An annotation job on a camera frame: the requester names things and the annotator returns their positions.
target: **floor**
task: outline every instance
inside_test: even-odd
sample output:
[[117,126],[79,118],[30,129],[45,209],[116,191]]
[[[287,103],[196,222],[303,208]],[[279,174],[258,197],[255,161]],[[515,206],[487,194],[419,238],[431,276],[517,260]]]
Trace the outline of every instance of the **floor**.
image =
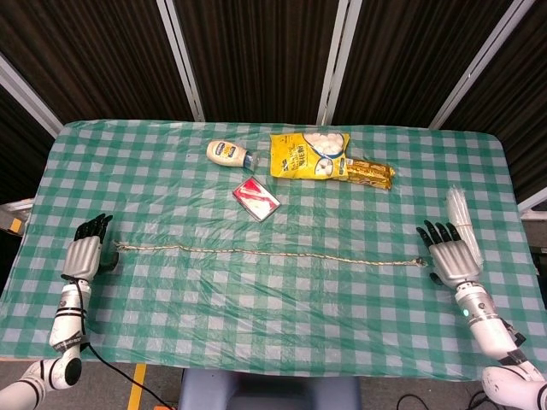
[[[524,222],[528,242],[532,246],[547,247],[547,221]],[[133,376],[135,365],[118,364],[121,370]],[[28,363],[0,361],[0,387],[15,381]],[[147,366],[144,384],[154,390],[169,404],[177,403],[182,369],[165,366]],[[430,409],[456,410],[468,407],[471,395],[481,389],[479,382],[442,382],[428,379],[409,378],[361,378],[363,410],[395,409],[398,398],[406,393],[418,395]],[[146,392],[139,404],[128,405],[132,386],[117,373],[104,365],[86,362],[82,378],[70,390],[49,393],[40,410],[74,409],[127,409],[153,410],[158,403]],[[494,409],[485,403],[479,410]],[[424,407],[413,398],[405,399],[400,410],[423,410]]]

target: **yellow floor marking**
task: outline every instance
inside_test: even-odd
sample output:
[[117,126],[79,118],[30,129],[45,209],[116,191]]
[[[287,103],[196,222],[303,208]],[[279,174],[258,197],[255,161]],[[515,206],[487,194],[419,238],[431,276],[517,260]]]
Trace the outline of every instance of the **yellow floor marking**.
[[[133,380],[139,383],[144,382],[144,375],[146,373],[146,365],[138,364],[135,366],[135,373],[133,374]],[[129,395],[129,402],[127,403],[127,410],[138,410],[140,408],[140,396],[143,390],[136,384],[132,384],[131,394]]]

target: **table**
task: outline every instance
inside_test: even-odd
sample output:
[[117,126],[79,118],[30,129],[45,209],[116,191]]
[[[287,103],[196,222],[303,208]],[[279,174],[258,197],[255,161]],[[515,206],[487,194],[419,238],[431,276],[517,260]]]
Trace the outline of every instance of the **table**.
[[[391,191],[274,179],[270,132],[340,130],[349,157],[395,167]],[[232,198],[250,175],[207,160],[212,138],[260,151],[256,176],[281,207],[259,224]],[[447,220],[466,190],[499,313],[547,361],[545,313],[501,144],[475,132],[389,126],[290,126],[95,120],[66,125],[40,183],[0,307],[0,355],[55,357],[48,338],[75,228],[111,213],[113,241],[314,252],[370,261],[427,252],[415,227]],[[127,251],[92,283],[91,342],[112,361],[286,375],[477,379],[492,364],[453,292],[431,267],[363,266],[311,257]]]

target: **rope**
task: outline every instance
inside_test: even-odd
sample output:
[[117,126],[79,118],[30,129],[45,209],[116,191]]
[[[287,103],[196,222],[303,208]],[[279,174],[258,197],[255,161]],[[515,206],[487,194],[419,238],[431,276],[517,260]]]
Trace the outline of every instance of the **rope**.
[[288,257],[311,257],[318,259],[327,259],[330,261],[340,261],[347,263],[356,263],[361,265],[372,265],[375,267],[382,266],[399,266],[399,267],[426,267],[427,262],[422,258],[414,258],[410,261],[363,261],[360,259],[347,259],[339,258],[337,256],[310,254],[310,253],[292,253],[292,252],[268,252],[265,250],[248,250],[248,249],[206,249],[206,248],[193,248],[185,245],[162,245],[162,246],[137,246],[127,243],[114,242],[114,245],[118,250],[165,250],[165,249],[179,249],[186,252],[198,252],[201,254],[251,254],[251,255],[267,255],[267,256],[288,256]]

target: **robotic hand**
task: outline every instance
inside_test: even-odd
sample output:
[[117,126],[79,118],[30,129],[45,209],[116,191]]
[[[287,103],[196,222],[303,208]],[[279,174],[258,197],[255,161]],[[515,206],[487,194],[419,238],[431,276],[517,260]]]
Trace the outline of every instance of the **robotic hand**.
[[424,221],[418,227],[429,248],[443,284],[456,289],[456,302],[468,318],[469,327],[484,354],[501,366],[487,367],[482,373],[485,393],[495,402],[524,410],[547,409],[547,383],[538,369],[518,348],[526,339],[499,317],[494,302],[478,282],[480,268],[468,246],[452,224]]
[[61,275],[68,284],[62,288],[50,335],[50,346],[62,356],[33,363],[17,382],[0,390],[2,410],[32,410],[46,392],[68,389],[78,382],[82,368],[80,351],[89,344],[84,327],[91,296],[89,283],[99,270],[101,246],[111,220],[111,215],[101,214],[85,222],[68,246]]

